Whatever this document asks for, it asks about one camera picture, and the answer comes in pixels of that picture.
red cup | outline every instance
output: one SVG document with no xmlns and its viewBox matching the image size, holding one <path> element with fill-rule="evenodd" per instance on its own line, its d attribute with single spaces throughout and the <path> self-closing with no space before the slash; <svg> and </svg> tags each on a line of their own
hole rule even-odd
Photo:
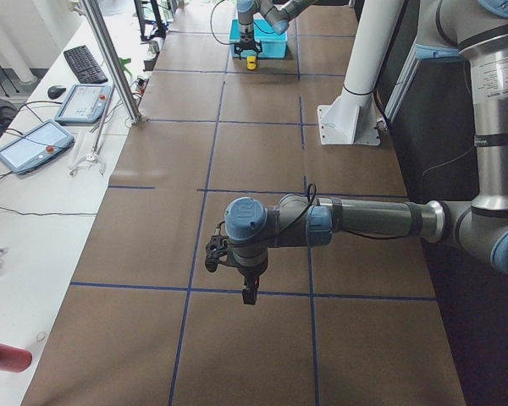
<svg viewBox="0 0 508 406">
<path fill-rule="evenodd" d="M 32 362 L 32 354 L 25 349 L 0 344 L 0 370 L 21 372 Z"/>
</svg>

black keyboard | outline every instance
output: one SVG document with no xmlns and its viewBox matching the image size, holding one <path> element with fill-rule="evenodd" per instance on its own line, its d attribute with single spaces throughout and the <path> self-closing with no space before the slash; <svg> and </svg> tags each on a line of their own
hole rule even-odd
<svg viewBox="0 0 508 406">
<path fill-rule="evenodd" d="M 105 83 L 108 81 L 86 45 L 67 49 L 64 51 L 64 57 L 77 76 L 79 83 Z"/>
</svg>

blue box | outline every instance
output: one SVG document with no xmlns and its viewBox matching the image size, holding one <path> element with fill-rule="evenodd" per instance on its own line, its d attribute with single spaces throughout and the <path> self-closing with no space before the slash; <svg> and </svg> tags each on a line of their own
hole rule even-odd
<svg viewBox="0 0 508 406">
<path fill-rule="evenodd" d="M 254 20 L 254 39 L 262 42 L 262 53 L 258 58 L 284 58 L 286 55 L 286 44 L 288 43 L 288 33 L 285 32 L 278 36 L 274 33 L 273 28 L 265 19 Z M 233 19 L 231 21 L 231 31 L 229 32 L 229 42 L 239 42 L 239 21 Z M 234 46 L 230 45 L 231 56 L 238 58 L 239 55 L 234 53 Z M 242 58 L 256 55 L 254 51 L 244 51 L 241 53 Z"/>
</svg>

white desk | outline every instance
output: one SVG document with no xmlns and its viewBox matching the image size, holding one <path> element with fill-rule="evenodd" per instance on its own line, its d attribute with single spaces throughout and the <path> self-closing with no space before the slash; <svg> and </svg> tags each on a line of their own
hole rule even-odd
<svg viewBox="0 0 508 406">
<path fill-rule="evenodd" d="M 146 48 L 139 45 L 136 20 L 128 16 L 106 19 L 117 53 L 122 58 L 132 58 L 127 65 L 134 74 L 127 79 L 132 82 L 138 74 L 144 74 L 143 57 Z M 87 45 L 95 59 L 103 60 L 86 22 L 79 28 L 67 48 Z M 74 74 L 61 55 L 49 69 L 45 78 L 34 91 L 29 101 L 48 100 L 47 88 L 51 85 L 76 83 Z M 67 92 L 57 101 L 61 102 Z M 112 107 L 119 100 L 112 99 Z M 30 105 L 43 119 L 54 118 L 57 105 Z M 23 109 L 12 122 L 11 128 L 28 131 L 39 124 L 39 120 L 27 109 Z M 91 127 L 67 127 L 78 139 L 79 131 Z M 108 186 L 119 154 L 129 131 L 124 107 L 118 107 L 113 119 L 103 130 L 100 157 L 107 164 L 103 176 L 99 167 L 80 169 L 75 177 L 69 175 L 69 165 L 90 150 L 94 134 L 67 151 L 56 161 L 46 165 L 25 178 L 9 175 L 0 181 L 0 206 L 18 211 L 36 212 L 89 212 L 96 213 Z M 14 136 L 5 134 L 0 147 Z M 0 162 L 0 173 L 8 169 Z M 52 324 L 64 298 L 94 217 L 36 217 L 20 216 L 0 211 L 0 248 L 8 247 L 3 257 L 3 276 L 0 278 L 0 343 L 27 348 L 33 354 L 28 370 L 19 374 L 0 371 L 0 405 L 20 404 L 26 388 L 36 370 Z"/>
</svg>

computer mouse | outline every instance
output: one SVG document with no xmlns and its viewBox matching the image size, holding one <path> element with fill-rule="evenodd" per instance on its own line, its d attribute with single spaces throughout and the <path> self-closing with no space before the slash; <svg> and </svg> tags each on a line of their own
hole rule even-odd
<svg viewBox="0 0 508 406">
<path fill-rule="evenodd" d="M 47 95 L 51 100 L 58 99 L 66 91 L 66 88 L 61 85 L 51 86 L 47 90 Z"/>
</svg>

